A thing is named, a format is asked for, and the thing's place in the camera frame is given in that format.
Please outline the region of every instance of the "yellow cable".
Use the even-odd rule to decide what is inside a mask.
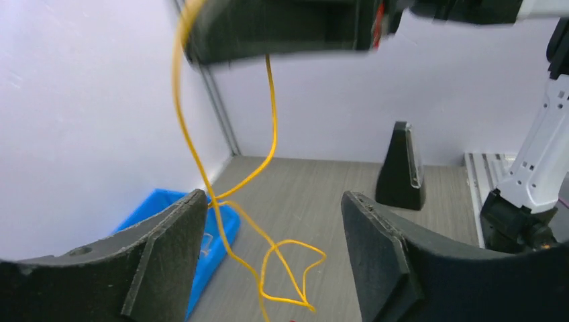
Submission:
[[[253,274],[253,277],[255,278],[255,281],[256,281],[257,286],[258,286],[258,296],[259,296],[260,308],[261,308],[261,312],[263,314],[264,320],[266,322],[270,322],[270,319],[269,319],[268,314],[266,312],[266,309],[264,307],[263,298],[266,298],[270,301],[278,301],[278,302],[283,302],[283,303],[301,305],[301,306],[307,307],[311,311],[315,312],[315,308],[312,305],[310,305],[308,303],[308,300],[307,300],[306,276],[308,274],[308,271],[310,271],[310,269],[316,267],[317,265],[320,265],[326,259],[326,254],[324,252],[322,252],[321,250],[318,250],[317,248],[313,247],[313,246],[305,244],[301,241],[296,241],[296,240],[291,240],[291,239],[280,241],[277,244],[275,244],[271,240],[271,238],[247,215],[247,213],[245,213],[245,211],[243,211],[243,209],[238,204],[233,203],[231,201],[224,201],[222,203],[218,203],[218,199],[228,197],[231,194],[235,193],[236,191],[241,189],[243,186],[245,186],[247,183],[249,183],[259,173],[261,173],[267,167],[267,165],[272,160],[272,157],[274,156],[274,151],[276,150],[277,137],[278,137],[278,126],[277,126],[278,125],[278,119],[276,116],[276,101],[274,98],[274,84],[272,81],[272,73],[271,73],[271,69],[270,69],[270,60],[269,60],[268,55],[266,56],[266,67],[267,67],[267,75],[268,75],[268,81],[269,81],[269,87],[270,87],[270,99],[271,99],[271,106],[272,106],[273,141],[272,141],[272,147],[271,147],[270,153],[267,156],[267,158],[265,159],[265,161],[263,161],[263,163],[261,163],[261,165],[255,171],[253,171],[253,173],[251,173],[247,178],[245,178],[243,181],[241,181],[233,189],[227,191],[226,193],[223,193],[220,196],[215,196],[215,193],[213,191],[211,183],[209,182],[209,179],[207,178],[207,174],[203,168],[203,165],[201,163],[199,155],[198,155],[198,153],[197,153],[197,151],[196,151],[196,149],[192,143],[192,140],[190,138],[190,135],[189,135],[186,123],[185,123],[184,115],[182,113],[181,103],[180,103],[180,72],[181,72],[181,62],[182,62],[182,46],[181,46],[181,44],[185,44],[187,42],[189,35],[190,35],[190,32],[191,32],[192,25],[195,22],[196,16],[197,16],[199,10],[202,8],[204,3],[205,3],[205,0],[186,1],[185,6],[184,6],[182,13],[181,13],[178,28],[176,30],[176,37],[174,39],[174,50],[173,50],[173,57],[172,57],[172,93],[174,96],[174,105],[176,107],[176,115],[177,115],[178,121],[180,123],[180,128],[182,129],[184,139],[186,140],[186,143],[187,143],[187,145],[191,151],[191,154],[192,154],[193,158],[195,159],[195,162],[197,164],[199,172],[203,178],[206,189],[207,189],[209,196],[211,198],[210,207],[214,208],[215,218],[217,220],[217,228],[219,230],[219,235],[221,237],[223,245],[225,246],[225,249],[227,250],[227,253],[229,254],[229,256],[232,257],[237,262],[239,262],[241,265],[245,266]],[[239,256],[235,255],[235,253],[233,253],[233,251],[231,250],[231,246],[230,246],[229,242],[227,241],[227,237],[225,236],[225,230],[223,228],[223,221],[221,219],[221,212],[219,210],[219,207],[222,205],[229,205],[230,207],[233,207],[255,229],[255,231],[257,231],[262,237],[264,237],[266,239],[266,241],[271,245],[271,248],[269,249],[269,251],[265,255],[265,258],[264,258],[264,261],[263,261],[263,264],[261,267],[261,277],[259,277],[259,275],[255,271],[255,269],[253,269],[253,267],[251,267],[251,265],[249,265],[247,262],[245,262]],[[314,250],[314,251],[316,251],[322,255],[322,259],[320,259],[318,262],[308,266],[308,268],[304,271],[302,291],[300,290],[298,283],[295,280],[293,273],[291,272],[291,269],[290,269],[287,261],[285,260],[284,256],[282,256],[280,250],[278,249],[279,246],[284,245],[284,244],[297,244],[297,245],[309,248],[311,250]],[[271,253],[273,253],[273,252],[276,252],[276,254],[279,257],[280,261],[282,262],[283,266],[286,268],[287,273],[289,274],[289,277],[291,278],[291,281],[294,284],[295,289],[298,292],[302,301],[296,301],[293,299],[286,299],[286,298],[280,298],[280,297],[272,297],[270,295],[267,295],[264,292],[263,286],[264,286],[264,280],[265,280],[265,276],[266,276],[266,267],[268,264],[268,258],[270,257]]]

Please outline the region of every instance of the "gray floor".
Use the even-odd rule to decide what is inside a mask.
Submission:
[[[237,184],[261,161],[261,158],[234,158],[215,183],[217,193]],[[271,321],[361,321],[344,239],[340,198],[346,190],[371,196],[379,169],[379,164],[276,159],[256,180],[229,198],[240,203],[273,240],[298,239],[328,255],[327,261],[308,275],[307,295],[317,313],[265,301]],[[442,235],[477,245],[466,170],[427,167],[425,184],[427,202],[422,211],[395,212]],[[259,271],[268,248],[243,222],[234,244],[236,254]],[[300,246],[283,246],[282,253],[299,283],[305,267],[319,258]],[[297,299],[278,258],[271,259],[266,292]],[[262,322],[252,275],[226,258],[190,321]]]

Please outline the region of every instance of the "blue plastic tray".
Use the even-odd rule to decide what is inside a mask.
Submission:
[[[115,230],[115,233],[152,217],[153,215],[168,208],[168,206],[175,203],[185,195],[186,193],[156,189]],[[222,206],[220,207],[220,210],[221,220],[223,220],[223,226],[225,228],[225,235],[227,236],[228,242],[232,244],[241,225],[241,220],[239,219],[239,215],[229,206]],[[199,297],[209,282],[209,279],[226,254],[227,252],[225,251],[223,242],[219,236],[219,230],[217,230],[215,211],[213,209],[210,209],[207,211],[205,230],[203,234],[203,240],[201,242],[201,253],[194,275],[194,282],[192,285],[192,293],[190,295],[188,311],[186,313],[186,320],[194,309],[194,306],[199,300]]]

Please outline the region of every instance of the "red wire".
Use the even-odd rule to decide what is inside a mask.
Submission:
[[[381,23],[383,21],[383,14],[385,12],[385,4],[382,2],[377,9],[377,15],[375,19],[375,31],[374,31],[374,43],[373,47],[375,49],[379,48],[379,39],[381,39]]]

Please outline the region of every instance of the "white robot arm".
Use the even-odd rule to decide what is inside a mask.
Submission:
[[[569,1],[525,0],[520,12],[525,10],[524,17],[559,16],[568,9]],[[559,21],[547,57],[550,79],[537,117],[508,175],[480,212],[484,243],[492,250],[517,253],[556,243],[548,224],[569,172],[569,19]]]

